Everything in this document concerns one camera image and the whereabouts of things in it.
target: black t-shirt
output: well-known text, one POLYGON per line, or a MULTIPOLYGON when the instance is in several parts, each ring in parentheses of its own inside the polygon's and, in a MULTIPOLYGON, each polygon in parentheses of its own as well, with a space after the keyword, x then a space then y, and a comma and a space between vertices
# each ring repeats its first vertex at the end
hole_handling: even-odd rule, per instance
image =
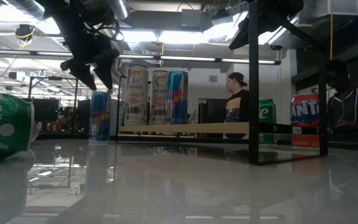
MULTIPOLYGON (((225 122, 248 122, 249 91, 241 90, 233 94, 226 103, 225 122)), ((225 134, 227 138, 240 139, 245 134, 225 134)))
MULTIPOLYGON (((358 85, 349 93, 344 101, 339 93, 335 93, 328 100, 328 124, 335 126, 339 120, 353 121, 358 123, 358 85)), ((358 130, 355 131, 333 131, 332 141, 358 142, 358 130)))

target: can lid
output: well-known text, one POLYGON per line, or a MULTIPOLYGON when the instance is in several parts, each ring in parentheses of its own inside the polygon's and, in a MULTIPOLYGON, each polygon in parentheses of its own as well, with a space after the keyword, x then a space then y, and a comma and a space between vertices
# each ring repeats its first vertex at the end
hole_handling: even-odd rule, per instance
POLYGON ((297 94, 297 95, 294 95, 293 97, 296 97, 296 96, 307 96, 307 95, 311 95, 311 96, 318 96, 317 93, 302 93, 302 94, 297 94))
POLYGON ((185 71, 179 71, 179 70, 177 70, 177 71, 171 71, 171 72, 169 72, 169 73, 172 73, 172 72, 183 72, 184 74, 188 75, 188 73, 185 72, 185 71))
POLYGON ((168 73, 168 71, 165 71, 165 70, 155 70, 152 73, 154 73, 154 72, 167 72, 168 73))
POLYGON ((144 66, 144 65, 128 65, 128 68, 129 68, 129 67, 133 67, 133 66, 141 66, 141 67, 145 67, 145 68, 149 69, 148 67, 146 67, 146 66, 144 66))

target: wooden plank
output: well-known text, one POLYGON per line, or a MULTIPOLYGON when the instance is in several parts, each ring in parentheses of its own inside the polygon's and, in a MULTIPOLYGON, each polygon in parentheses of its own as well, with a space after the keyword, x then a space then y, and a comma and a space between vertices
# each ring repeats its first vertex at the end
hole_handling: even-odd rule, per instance
POLYGON ((141 131, 158 133, 227 133, 248 134, 249 123, 216 123, 216 124, 167 124, 148 126, 121 126, 120 131, 141 131))

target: silver can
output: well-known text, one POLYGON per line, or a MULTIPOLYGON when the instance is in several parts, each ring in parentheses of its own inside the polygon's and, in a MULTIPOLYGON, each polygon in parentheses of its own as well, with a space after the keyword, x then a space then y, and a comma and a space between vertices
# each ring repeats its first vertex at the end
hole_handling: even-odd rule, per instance
POLYGON ((147 67, 128 66, 124 125, 146 125, 148 82, 147 67))
POLYGON ((152 75, 151 124, 165 124, 167 117, 168 72, 154 71, 152 75))

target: person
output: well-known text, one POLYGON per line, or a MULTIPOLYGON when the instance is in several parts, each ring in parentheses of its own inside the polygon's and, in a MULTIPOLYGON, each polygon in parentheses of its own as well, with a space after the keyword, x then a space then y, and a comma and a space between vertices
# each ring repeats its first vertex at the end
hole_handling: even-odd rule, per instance
MULTIPOLYGON (((74 117, 74 109, 71 106, 67 106, 63 110, 63 116, 59 118, 54 125, 56 125, 59 131, 68 131, 72 127, 72 119, 74 117)), ((74 131, 78 129, 78 121, 74 121, 74 131)))
MULTIPOLYGON (((244 90, 247 86, 244 81, 244 75, 239 72, 233 72, 227 76, 226 87, 232 93, 232 96, 226 103, 225 122, 248 122, 249 91, 244 90)), ((242 139, 245 134, 225 134, 226 138, 242 139)))
POLYGON ((327 84, 336 90, 327 103, 331 140, 358 142, 358 83, 350 80, 340 60, 330 60, 326 71, 327 84))

